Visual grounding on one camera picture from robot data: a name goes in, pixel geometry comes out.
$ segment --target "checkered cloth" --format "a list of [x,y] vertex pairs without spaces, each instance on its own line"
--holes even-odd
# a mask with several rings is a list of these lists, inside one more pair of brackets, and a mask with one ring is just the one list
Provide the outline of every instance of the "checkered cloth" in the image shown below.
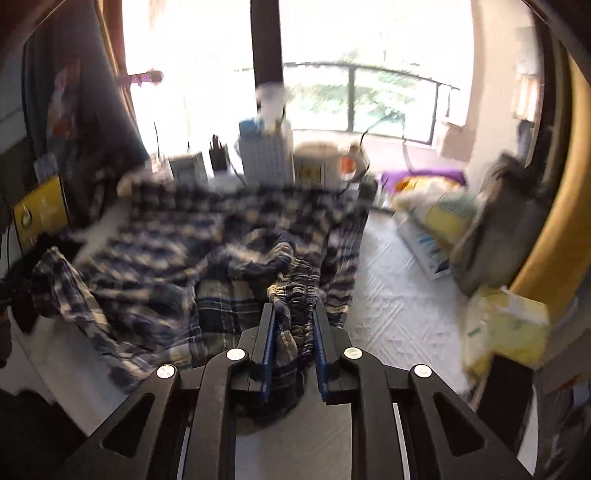
[[132,203],[129,224],[84,264],[74,268],[57,248],[44,254],[37,310],[77,324],[129,392],[159,365],[197,367],[235,347],[270,301],[272,402],[293,406],[316,301],[332,325],[345,321],[367,209],[328,192],[158,184],[135,186]]

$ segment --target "mug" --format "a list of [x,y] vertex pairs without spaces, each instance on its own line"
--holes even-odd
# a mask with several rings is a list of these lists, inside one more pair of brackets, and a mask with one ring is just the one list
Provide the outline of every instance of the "mug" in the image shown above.
[[[353,163],[353,176],[343,174],[343,162]],[[294,150],[295,183],[305,188],[340,190],[344,181],[359,181],[367,167],[357,144],[352,144],[345,154],[330,142],[303,142]]]

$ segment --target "black gripper frame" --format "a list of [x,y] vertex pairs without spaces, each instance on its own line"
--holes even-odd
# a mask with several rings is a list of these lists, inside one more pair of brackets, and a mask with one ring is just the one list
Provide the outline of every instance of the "black gripper frame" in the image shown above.
[[383,365],[314,311],[316,375],[328,405],[351,404],[353,480],[402,480],[393,403],[412,480],[531,479],[517,457],[428,366]]
[[[184,479],[233,479],[236,407],[267,400],[273,330],[273,308],[267,303],[259,326],[240,336],[243,357],[240,351],[226,351],[202,367],[154,371],[54,478],[176,480],[182,468]],[[183,443],[186,455],[180,465]]]
[[[313,312],[316,373],[328,405],[351,404],[353,480],[402,480],[393,403],[412,480],[531,479],[511,451],[430,368],[383,365]],[[268,398],[274,315],[207,365],[156,370],[69,457],[55,480],[233,480],[236,409]]]

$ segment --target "metal screw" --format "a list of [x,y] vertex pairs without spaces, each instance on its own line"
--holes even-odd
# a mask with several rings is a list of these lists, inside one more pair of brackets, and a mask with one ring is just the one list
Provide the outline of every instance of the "metal screw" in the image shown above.
[[156,375],[160,378],[170,378],[174,375],[176,369],[172,365],[163,365],[156,370]]
[[363,355],[363,352],[355,346],[350,346],[345,349],[345,357],[350,358],[351,360],[357,360],[358,358],[361,358],[361,355]]
[[417,365],[414,368],[414,373],[418,377],[429,378],[431,376],[431,374],[433,373],[433,370],[431,370],[431,368],[428,367],[427,365]]
[[233,348],[232,350],[228,350],[228,352],[226,353],[226,356],[230,360],[234,360],[234,361],[242,360],[245,355],[246,355],[246,353],[241,348]]

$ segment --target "yellow box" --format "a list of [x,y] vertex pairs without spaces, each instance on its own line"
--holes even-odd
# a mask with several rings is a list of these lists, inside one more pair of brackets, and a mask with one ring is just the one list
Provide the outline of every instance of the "yellow box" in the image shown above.
[[26,254],[43,232],[54,234],[68,226],[61,181],[53,176],[12,207],[21,251]]
[[462,336],[464,369],[480,378],[494,354],[537,369],[549,333],[550,315],[545,304],[482,286],[466,308]]

